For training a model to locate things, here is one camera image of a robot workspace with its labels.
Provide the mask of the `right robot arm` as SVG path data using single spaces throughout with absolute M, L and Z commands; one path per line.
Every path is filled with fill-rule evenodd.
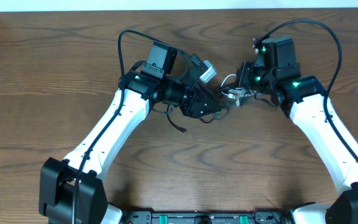
M 307 203 L 288 212 L 292 223 L 358 223 L 358 143 L 313 75 L 302 76 L 289 36 L 254 41 L 256 60 L 237 71 L 239 87 L 271 97 L 315 148 L 338 198 L 332 205 Z

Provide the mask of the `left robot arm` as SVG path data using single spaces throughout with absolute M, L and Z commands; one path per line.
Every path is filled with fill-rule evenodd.
M 120 78 L 112 103 L 89 135 L 64 159 L 46 160 L 39 213 L 50 223 L 119 223 L 123 212 L 108 203 L 104 183 L 127 138 L 157 103 L 194 119 L 220 112 L 204 89 L 215 75 L 209 61 L 155 41 L 148 58 Z

